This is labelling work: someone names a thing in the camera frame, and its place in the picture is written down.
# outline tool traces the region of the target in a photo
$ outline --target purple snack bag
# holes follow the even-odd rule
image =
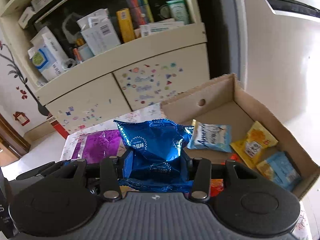
[[[84,158],[87,163],[98,163],[109,156],[116,156],[120,145],[119,130],[98,131],[82,135],[73,152],[72,159]]]

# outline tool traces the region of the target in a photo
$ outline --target cabinet door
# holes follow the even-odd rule
[[[133,110],[161,102],[210,79],[206,44],[140,61],[114,75]]]
[[[67,93],[47,108],[69,133],[131,111],[112,74]]]

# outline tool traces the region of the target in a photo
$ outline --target snack package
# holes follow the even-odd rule
[[[130,150],[121,186],[141,191],[188,192],[188,155],[182,150],[190,141],[193,126],[168,119],[127,123],[115,120],[124,146]]]
[[[244,163],[251,169],[261,161],[263,150],[268,147],[275,146],[277,139],[256,121],[244,140],[231,143],[231,147],[242,158]]]
[[[292,191],[301,180],[284,152],[277,152],[257,165],[257,169],[267,179]]]
[[[106,130],[81,135],[72,155],[74,159],[86,159],[87,163],[99,163],[109,156],[116,156],[120,145],[120,132]]]
[[[192,121],[194,126],[189,149],[207,149],[231,153],[231,126],[200,123]]]
[[[238,162],[240,160],[239,156],[236,153],[231,155],[229,159],[234,160],[236,162]],[[210,190],[210,196],[211,197],[215,197],[220,192],[222,192],[223,189],[224,189],[223,179],[212,179],[210,185],[211,185],[211,190]]]

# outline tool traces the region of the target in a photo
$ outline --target light blue snack package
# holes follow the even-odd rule
[[[277,152],[257,164],[257,169],[264,177],[289,191],[301,180],[284,152]]]
[[[215,150],[231,153],[231,126],[192,121],[193,134],[188,149]]]

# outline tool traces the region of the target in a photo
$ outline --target bottle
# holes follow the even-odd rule
[[[190,23],[186,0],[167,0],[172,17],[182,21],[185,25]]]

